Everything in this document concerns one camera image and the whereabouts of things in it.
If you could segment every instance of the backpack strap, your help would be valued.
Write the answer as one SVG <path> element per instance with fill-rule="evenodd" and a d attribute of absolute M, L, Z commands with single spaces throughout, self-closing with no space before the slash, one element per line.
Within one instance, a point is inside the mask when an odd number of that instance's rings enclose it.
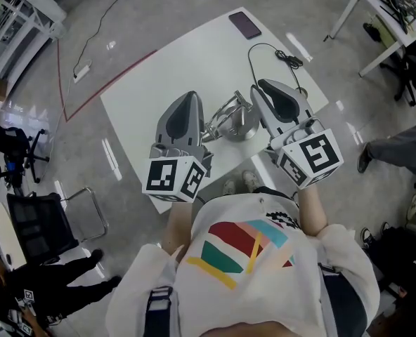
<path fill-rule="evenodd" d="M 320 302 L 329 337 L 361 337 L 368 325 L 364 304 L 347 278 L 319 264 Z"/>

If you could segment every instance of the black shoe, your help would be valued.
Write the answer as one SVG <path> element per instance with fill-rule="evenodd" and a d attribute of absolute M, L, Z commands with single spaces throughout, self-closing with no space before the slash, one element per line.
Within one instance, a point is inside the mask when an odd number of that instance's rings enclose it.
<path fill-rule="evenodd" d="M 120 277 L 120 276 L 114 276 L 114 277 L 111 277 L 110 278 L 110 280 L 108 281 L 108 283 L 111 285 L 111 288 L 112 289 L 115 289 L 116 287 L 119 286 L 119 284 L 121 283 L 121 281 L 122 281 L 122 277 Z"/>
<path fill-rule="evenodd" d="M 99 263 L 102 260 L 103 255 L 104 255 L 104 253 L 101 249 L 95 249 L 92 252 L 90 259 L 94 260 L 96 263 Z"/>
<path fill-rule="evenodd" d="M 366 169 L 368 168 L 369 163 L 372 161 L 372 157 L 369 156 L 368 145 L 369 143 L 366 143 L 364 145 L 363 152 L 361 152 L 358 158 L 358 163 L 356 167 L 359 173 L 364 173 Z"/>
<path fill-rule="evenodd" d="M 373 243 L 375 243 L 376 240 L 370 233 L 369 229 L 364 227 L 361 231 L 361 241 L 363 242 L 364 248 L 368 249 Z"/>
<path fill-rule="evenodd" d="M 387 222 L 383 222 L 382 228 L 381 228 L 381 230 L 380 230 L 380 232 L 381 232 L 382 236 L 383 236 L 383 234 L 384 234 L 387 230 L 389 230 L 390 228 L 391 228 L 391 225 L 390 225 L 390 224 L 388 224 Z"/>

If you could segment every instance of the white desk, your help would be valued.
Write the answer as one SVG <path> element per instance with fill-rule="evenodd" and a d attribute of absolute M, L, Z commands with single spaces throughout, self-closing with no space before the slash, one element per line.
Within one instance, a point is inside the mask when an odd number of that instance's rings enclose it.
<path fill-rule="evenodd" d="M 238 11 L 244 11 L 262 31 L 260 37 L 247 40 L 230 22 L 228 16 Z M 233 97 L 235 90 L 250 101 L 253 78 L 247 52 L 259 42 L 272 44 L 291 55 L 249 11 L 239 8 L 171 42 L 127 72 L 102 94 L 108 117 L 141 181 L 144 179 L 144 161 L 155 142 L 158 119 L 175 99 L 188 91 L 196 91 L 203 101 L 205 121 Z M 257 79 L 273 79 L 292 88 L 297 87 L 289 67 L 275 57 L 272 48 L 257 46 L 250 56 Z M 295 74 L 300 85 L 308 91 L 308 102 L 314 112 L 328 104 L 327 98 L 304 68 L 298 69 Z M 223 138 L 207 143 L 207 149 L 214 153 L 214 157 L 211 177 L 203 179 L 201 188 L 256 155 L 267 146 L 268 141 L 269 134 L 260 127 L 252 139 L 242 143 L 228 142 Z M 152 202 L 160 213 L 171 205 L 155 198 Z"/>
<path fill-rule="evenodd" d="M 11 223 L 10 215 L 0 202 L 0 248 L 6 260 L 6 255 L 10 255 L 11 264 L 8 265 L 11 270 L 19 268 L 27 263 L 24 253 L 19 245 L 18 236 Z"/>
<path fill-rule="evenodd" d="M 349 4 L 347 5 L 346 9 L 342 13 L 339 20 L 336 22 L 336 24 L 333 27 L 333 30 L 330 32 L 330 37 L 334 39 L 336 37 L 336 34 L 341 29 L 342 25 L 346 22 L 347 18 L 350 16 L 353 8 L 360 0 L 350 0 Z M 368 66 L 366 66 L 364 69 L 362 69 L 359 72 L 359 75 L 363 77 L 366 75 L 370 70 L 378 66 L 381 62 L 386 60 L 390 55 L 395 53 L 400 47 L 402 46 L 409 46 L 414 41 L 416 41 L 416 31 L 410 31 L 408 29 L 408 33 L 406 34 L 400 24 L 394 20 L 393 17 L 391 17 L 386 11 L 382 9 L 382 6 L 390 11 L 389 7 L 385 6 L 383 2 L 380 0 L 366 0 L 368 4 L 372 7 L 372 9 L 375 11 L 376 14 L 384 21 L 384 24 L 386 27 L 391 31 L 394 38 L 397 40 L 392 46 L 388 47 L 388 49 L 385 50 L 378 58 L 373 60 Z"/>

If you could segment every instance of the electronic equipment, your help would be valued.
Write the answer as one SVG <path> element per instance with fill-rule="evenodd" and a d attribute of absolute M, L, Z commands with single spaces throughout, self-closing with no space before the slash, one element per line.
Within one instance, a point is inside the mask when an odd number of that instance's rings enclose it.
<path fill-rule="evenodd" d="M 330 176 L 344 163 L 330 129 L 325 130 L 306 98 L 278 81 L 261 79 L 250 89 L 252 106 L 271 136 L 266 152 L 298 188 Z M 202 145 L 202 101 L 190 91 L 158 121 L 145 162 L 143 193 L 163 201 L 193 202 L 208 176 L 213 154 Z"/>
<path fill-rule="evenodd" d="M 246 39 L 253 39 L 261 35 L 261 30 L 242 11 L 230 15 L 228 18 Z"/>

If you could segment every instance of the reflective floor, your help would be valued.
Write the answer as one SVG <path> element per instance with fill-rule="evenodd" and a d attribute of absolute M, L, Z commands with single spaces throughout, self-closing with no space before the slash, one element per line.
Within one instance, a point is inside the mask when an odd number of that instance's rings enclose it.
<path fill-rule="evenodd" d="M 416 107 L 409 107 L 404 100 L 394 102 L 397 80 L 387 71 L 377 68 L 365 78 L 358 76 L 358 71 L 383 50 L 362 27 L 371 19 L 364 4 L 356 7 L 334 41 L 323 42 L 349 0 L 119 0 L 82 58 L 80 66 L 92 60 L 91 71 L 77 85 L 70 83 L 72 68 L 86 39 L 97 30 L 100 17 L 113 1 L 83 0 L 70 11 L 65 21 L 68 31 L 59 41 L 59 51 L 57 42 L 41 51 L 12 92 L 10 106 L 0 115 L 1 124 L 22 126 L 30 134 L 40 128 L 48 131 L 41 138 L 39 154 L 49 154 L 51 162 L 47 167 L 37 164 L 39 175 L 45 172 L 39 185 L 32 182 L 27 172 L 26 192 L 58 191 L 70 196 L 87 185 L 95 191 L 110 224 L 107 236 L 82 244 L 63 256 L 63 261 L 67 261 L 85 256 L 96 247 L 105 251 L 100 268 L 75 283 L 92 284 L 125 273 L 141 245 L 160 240 L 167 219 L 141 194 L 141 184 L 99 94 L 89 98 L 151 51 L 240 6 L 260 19 L 304 61 L 330 101 L 318 116 L 326 127 L 333 129 L 345 159 L 331 178 L 318 185 L 330 221 L 343 223 L 357 232 L 367 226 L 376 233 L 383 221 L 393 225 L 403 222 L 414 193 L 415 177 L 404 168 L 377 162 L 364 175 L 356 170 L 356 158 L 364 142 L 385 138 L 416 124 Z M 63 113 L 58 61 L 66 102 Z M 141 98 L 147 97 L 138 98 L 138 108 Z M 269 165 L 266 156 L 261 160 Z M 209 199 L 219 195 L 227 178 L 239 180 L 241 170 L 252 167 L 251 161 L 246 161 L 229 176 L 201 191 L 201 196 Z M 293 193 L 294 188 L 283 174 L 270 174 L 283 192 Z M 0 201 L 6 203 L 6 188 L 2 185 Z M 78 237 L 99 232 L 101 227 L 87 197 L 72 201 L 67 213 Z M 71 315 L 56 327 L 56 333 L 69 337 L 106 336 L 108 302 L 109 297 L 105 297 Z"/>

